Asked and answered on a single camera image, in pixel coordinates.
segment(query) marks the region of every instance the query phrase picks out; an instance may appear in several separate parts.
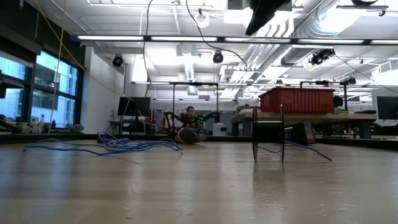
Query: tangled blue cable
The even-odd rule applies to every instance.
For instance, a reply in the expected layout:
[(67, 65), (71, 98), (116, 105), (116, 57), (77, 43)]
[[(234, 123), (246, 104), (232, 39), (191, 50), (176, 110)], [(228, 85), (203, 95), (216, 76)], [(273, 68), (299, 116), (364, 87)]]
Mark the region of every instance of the tangled blue cable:
[[(104, 137), (109, 136), (112, 141), (105, 141)], [(48, 147), (48, 146), (41, 146), (41, 145), (33, 145), (33, 146), (25, 146), (25, 148), (42, 148), (42, 149), (50, 149), (50, 150), (56, 150), (56, 151), (78, 151), (78, 152), (89, 152), (92, 154), (96, 154), (98, 156), (107, 156), (110, 154), (121, 154), (125, 152), (142, 152), (142, 151), (147, 151), (149, 149), (152, 149), (153, 147), (168, 147), (173, 149), (176, 152), (179, 152), (182, 154), (183, 149), (179, 147), (173, 140), (171, 139), (161, 139), (160, 141), (157, 142), (138, 142), (138, 141), (131, 141), (129, 143), (125, 143), (124, 141), (121, 141), (114, 137), (111, 134), (108, 134), (106, 132), (99, 132), (98, 133), (98, 139), (100, 142), (103, 144), (77, 144), (77, 143), (68, 143), (68, 142), (63, 142), (58, 139), (44, 139), (35, 142), (34, 144), (37, 143), (42, 143), (42, 142), (60, 142), (62, 144), (67, 144), (70, 146), (83, 146), (83, 147), (103, 147), (105, 150), (108, 152), (95, 152), (87, 149), (77, 149), (77, 148), (70, 148), (70, 149), (63, 149), (63, 148), (56, 148), (56, 147)]]
[[(330, 159), (329, 157), (323, 155), (322, 153), (320, 153), (318, 150), (316, 150), (316, 149), (314, 149), (314, 148), (311, 148), (311, 147), (308, 147), (308, 146), (302, 146), (302, 145), (300, 145), (300, 144), (296, 144), (296, 143), (289, 142), (289, 141), (285, 141), (285, 143), (286, 143), (286, 144), (291, 144), (291, 145), (297, 146), (297, 147), (302, 147), (302, 148), (304, 148), (304, 149), (309, 149), (309, 150), (311, 150), (311, 151), (316, 152), (317, 154), (319, 154), (320, 156), (324, 157), (325, 159), (329, 160), (330, 162), (332, 161), (332, 159)], [(266, 149), (266, 148), (264, 148), (264, 147), (261, 147), (261, 146), (259, 146), (259, 147), (260, 147), (261, 149), (264, 149), (264, 150), (267, 151), (267, 152), (271, 152), (271, 153), (275, 153), (275, 154), (280, 153), (280, 151), (281, 151), (281, 149), (279, 149), (278, 151), (271, 151), (271, 150), (268, 150), (268, 149)]]

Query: metal spool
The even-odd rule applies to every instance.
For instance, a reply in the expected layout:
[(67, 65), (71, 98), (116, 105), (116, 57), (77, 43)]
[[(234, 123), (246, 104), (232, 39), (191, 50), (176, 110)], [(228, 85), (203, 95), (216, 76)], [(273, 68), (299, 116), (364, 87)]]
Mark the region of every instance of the metal spool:
[(280, 121), (259, 121), (257, 106), (253, 108), (252, 116), (252, 147), (253, 157), (257, 161), (259, 143), (278, 143), (280, 144), (280, 161), (284, 161), (285, 156), (285, 124), (284, 107), (280, 106)]

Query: black cable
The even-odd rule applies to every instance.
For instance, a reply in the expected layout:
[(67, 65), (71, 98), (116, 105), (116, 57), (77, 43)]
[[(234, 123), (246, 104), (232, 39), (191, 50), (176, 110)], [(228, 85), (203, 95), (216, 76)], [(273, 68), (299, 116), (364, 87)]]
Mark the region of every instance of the black cable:
[[(152, 1), (153, 1), (153, 0), (150, 0), (150, 2), (149, 2), (149, 4), (148, 4), (148, 8), (147, 8), (147, 27), (146, 27), (146, 29), (145, 29), (145, 36), (148, 35), (148, 28), (149, 28), (149, 8), (150, 8), (150, 5), (152, 4)], [(147, 97), (148, 90), (149, 90), (150, 84), (152, 83), (152, 80), (150, 79), (149, 71), (148, 71), (148, 68), (147, 68), (147, 61), (146, 61), (146, 59), (145, 59), (145, 43), (146, 43), (146, 40), (145, 40), (145, 38), (144, 38), (144, 45), (142, 46), (142, 56), (144, 57), (144, 66), (145, 66), (145, 70), (147, 71), (147, 77), (148, 77), (148, 79), (149, 79), (149, 85), (147, 85), (147, 90), (145, 91), (145, 96), (144, 96), (144, 97)]]
[(386, 86), (384, 86), (384, 85), (382, 85), (382, 84), (380, 84), (380, 83), (374, 81), (371, 77), (369, 77), (369, 76), (367, 76), (367, 75), (364, 75), (362, 72), (358, 71), (356, 68), (352, 67), (349, 63), (347, 63), (346, 61), (344, 61), (343, 59), (341, 59), (339, 56), (337, 56), (337, 54), (335, 54), (335, 56), (336, 56), (336, 58), (340, 59), (343, 63), (345, 63), (346, 65), (348, 65), (349, 67), (351, 67), (353, 70), (355, 70), (355, 72), (358, 72), (359, 74), (361, 74), (361, 75), (363, 75), (364, 77), (370, 79), (370, 80), (373, 81), (374, 83), (376, 83), (376, 84), (382, 86), (383, 88), (386, 88), (386, 89), (388, 89), (388, 90), (390, 90), (390, 91), (393, 91), (394, 93), (397, 93), (397, 94), (398, 94), (398, 92), (395, 91), (395, 90), (393, 90), (392, 88), (386, 87)]
[(242, 62), (244, 63), (244, 70), (247, 71), (247, 70), (248, 70), (248, 64), (246, 63), (246, 61), (245, 61), (238, 53), (236, 53), (236, 52), (233, 51), (233, 50), (227, 50), (227, 49), (222, 49), (222, 48), (219, 48), (219, 47), (215, 47), (215, 46), (213, 46), (213, 45), (210, 45), (207, 41), (205, 41), (205, 38), (203, 37), (203, 34), (202, 34), (201, 29), (200, 29), (200, 27), (199, 27), (199, 25), (198, 25), (198, 22), (195, 20), (194, 16), (192, 15), (191, 10), (189, 10), (188, 0), (185, 0), (185, 4), (187, 5), (187, 10), (188, 10), (189, 15), (191, 16), (191, 18), (193, 19), (193, 21), (194, 21), (195, 24), (197, 25), (197, 28), (198, 28), (199, 33), (200, 33), (200, 36), (201, 36), (201, 38), (203, 39), (204, 43), (205, 43), (207, 46), (211, 47), (211, 48), (214, 48), (214, 49), (217, 49), (217, 50), (223, 50), (223, 51), (226, 51), (226, 52), (230, 52), (230, 53), (235, 54), (236, 56), (239, 57), (239, 59), (242, 60)]

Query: red bin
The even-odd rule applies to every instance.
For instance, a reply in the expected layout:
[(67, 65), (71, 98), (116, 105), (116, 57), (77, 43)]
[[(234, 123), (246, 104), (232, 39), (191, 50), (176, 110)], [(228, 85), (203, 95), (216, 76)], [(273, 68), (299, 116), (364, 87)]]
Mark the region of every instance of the red bin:
[(332, 89), (273, 88), (259, 96), (262, 112), (285, 113), (333, 113)]

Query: computer monitor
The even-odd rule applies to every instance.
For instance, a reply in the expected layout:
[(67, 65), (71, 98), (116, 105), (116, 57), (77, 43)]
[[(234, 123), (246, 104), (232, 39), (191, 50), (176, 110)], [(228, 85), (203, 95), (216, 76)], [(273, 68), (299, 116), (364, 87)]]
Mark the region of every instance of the computer monitor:
[(379, 119), (398, 119), (398, 97), (378, 96), (377, 113)]
[(120, 97), (118, 116), (150, 116), (149, 108), (150, 97)]

